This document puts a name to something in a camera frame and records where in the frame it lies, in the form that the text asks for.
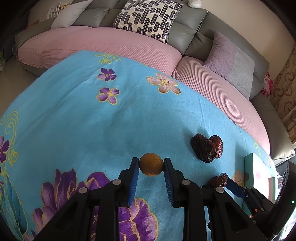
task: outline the floral bedsheet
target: floral bedsheet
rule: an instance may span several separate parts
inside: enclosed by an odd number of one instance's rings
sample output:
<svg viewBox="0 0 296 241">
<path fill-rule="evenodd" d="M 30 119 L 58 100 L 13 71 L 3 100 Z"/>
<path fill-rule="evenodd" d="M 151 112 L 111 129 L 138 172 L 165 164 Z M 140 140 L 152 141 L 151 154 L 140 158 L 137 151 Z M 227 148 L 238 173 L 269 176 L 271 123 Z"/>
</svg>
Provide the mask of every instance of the floral bedsheet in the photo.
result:
<svg viewBox="0 0 296 241">
<path fill-rule="evenodd" d="M 190 146 L 196 133 L 220 136 L 222 157 L 198 160 Z M 103 187 L 148 152 L 170 157 L 199 185 L 225 172 L 243 186 L 251 152 L 276 171 L 245 131 L 191 88 L 134 60 L 80 51 L 0 118 L 0 213 L 17 240 L 33 240 L 80 187 Z M 171 207 L 163 174 L 139 174 L 119 229 L 121 241 L 182 240 L 183 209 Z"/>
</svg>

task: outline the black gripper frame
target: black gripper frame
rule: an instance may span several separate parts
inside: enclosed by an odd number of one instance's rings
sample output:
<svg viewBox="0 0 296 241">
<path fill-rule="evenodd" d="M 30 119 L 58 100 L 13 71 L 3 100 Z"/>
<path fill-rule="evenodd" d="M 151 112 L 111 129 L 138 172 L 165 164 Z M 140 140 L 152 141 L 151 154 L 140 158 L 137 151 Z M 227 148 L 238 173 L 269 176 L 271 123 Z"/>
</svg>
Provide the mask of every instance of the black gripper frame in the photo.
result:
<svg viewBox="0 0 296 241">
<path fill-rule="evenodd" d="M 118 207 L 130 207 L 139 175 L 139 159 L 118 180 L 103 188 L 82 188 L 71 197 L 40 231 L 34 241 L 89 241 L 94 208 L 99 206 L 95 241 L 119 241 Z"/>
<path fill-rule="evenodd" d="M 238 198 L 242 198 L 246 203 L 248 209 L 252 214 L 252 220 L 256 223 L 256 226 L 267 237 L 268 227 L 266 224 L 270 219 L 273 203 L 260 193 L 256 188 L 241 187 L 232 179 L 228 178 L 226 188 L 230 190 Z"/>
<path fill-rule="evenodd" d="M 209 212 L 212 241 L 267 241 L 223 188 L 212 190 L 206 185 L 200 188 L 186 180 L 181 171 L 175 170 L 170 158 L 164 160 L 164 174 L 172 206 L 184 207 L 183 241 L 207 241 L 204 206 Z"/>
</svg>

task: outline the purple flower pattern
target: purple flower pattern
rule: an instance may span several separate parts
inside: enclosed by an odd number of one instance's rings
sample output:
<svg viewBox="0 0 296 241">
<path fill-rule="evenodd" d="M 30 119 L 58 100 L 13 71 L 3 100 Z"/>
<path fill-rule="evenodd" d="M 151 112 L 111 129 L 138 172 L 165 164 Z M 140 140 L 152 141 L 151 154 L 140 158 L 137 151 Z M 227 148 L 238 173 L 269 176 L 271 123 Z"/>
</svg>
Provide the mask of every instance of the purple flower pattern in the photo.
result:
<svg viewBox="0 0 296 241">
<path fill-rule="evenodd" d="M 108 100 L 108 102 L 112 105 L 116 105 L 117 104 L 117 98 L 115 97 L 115 95 L 119 95 L 119 90 L 117 88 L 102 88 L 99 90 L 100 94 L 96 96 L 96 98 L 100 101 L 100 102 L 105 102 L 106 100 Z"/>
<path fill-rule="evenodd" d="M 110 180 L 103 172 L 94 172 L 89 175 L 86 182 L 77 184 L 76 172 L 73 169 L 62 174 L 56 170 L 54 184 L 46 182 L 42 186 L 41 198 L 44 206 L 42 209 L 36 208 L 32 214 L 37 233 L 79 188 L 87 187 L 92 190 L 101 188 L 108 182 Z M 145 200 L 135 199 L 130 208 L 120 207 L 118 213 L 120 241 L 154 241 L 157 239 L 158 221 Z M 93 220 L 93 230 L 95 230 L 96 221 L 97 215 Z M 33 237 L 36 237 L 33 230 L 31 233 Z M 32 236 L 27 234 L 26 241 L 33 240 Z"/>
<path fill-rule="evenodd" d="M 115 72 L 113 71 L 113 69 L 101 69 L 102 74 L 99 74 L 97 76 L 98 79 L 100 80 L 105 80 L 105 82 L 109 81 L 109 80 L 115 80 L 116 79 L 116 75 Z"/>
<path fill-rule="evenodd" d="M 0 163 L 3 163 L 6 160 L 6 154 L 9 148 L 9 140 L 4 142 L 4 136 L 0 136 Z"/>
<path fill-rule="evenodd" d="M 1 198 L 2 198 L 2 191 L 1 191 L 1 189 L 0 189 L 0 200 L 1 200 Z"/>
</svg>

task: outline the fuzzy pillow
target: fuzzy pillow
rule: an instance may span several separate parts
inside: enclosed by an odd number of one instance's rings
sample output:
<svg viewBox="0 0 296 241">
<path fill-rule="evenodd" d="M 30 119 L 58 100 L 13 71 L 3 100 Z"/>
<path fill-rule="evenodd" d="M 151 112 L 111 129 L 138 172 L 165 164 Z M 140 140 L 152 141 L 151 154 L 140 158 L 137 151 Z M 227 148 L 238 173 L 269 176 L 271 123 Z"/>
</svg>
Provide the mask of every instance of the fuzzy pillow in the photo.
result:
<svg viewBox="0 0 296 241">
<path fill-rule="evenodd" d="M 171 25 L 182 6 L 169 0 L 129 0 L 113 27 L 143 34 L 166 44 Z"/>
<path fill-rule="evenodd" d="M 214 35 L 211 52 L 204 66 L 223 77 L 246 99 L 249 99 L 255 62 L 217 31 Z"/>
</svg>

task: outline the lavender pillow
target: lavender pillow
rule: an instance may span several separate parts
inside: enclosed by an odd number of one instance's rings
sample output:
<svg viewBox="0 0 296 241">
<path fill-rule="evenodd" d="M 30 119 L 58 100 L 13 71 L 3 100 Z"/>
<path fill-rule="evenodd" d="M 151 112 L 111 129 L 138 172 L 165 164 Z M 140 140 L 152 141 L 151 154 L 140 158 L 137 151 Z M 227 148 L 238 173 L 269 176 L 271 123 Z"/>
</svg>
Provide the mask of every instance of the lavender pillow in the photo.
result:
<svg viewBox="0 0 296 241">
<path fill-rule="evenodd" d="M 231 83 L 246 99 L 249 99 L 255 62 L 228 38 L 215 32 L 213 46 L 205 67 Z"/>
</svg>

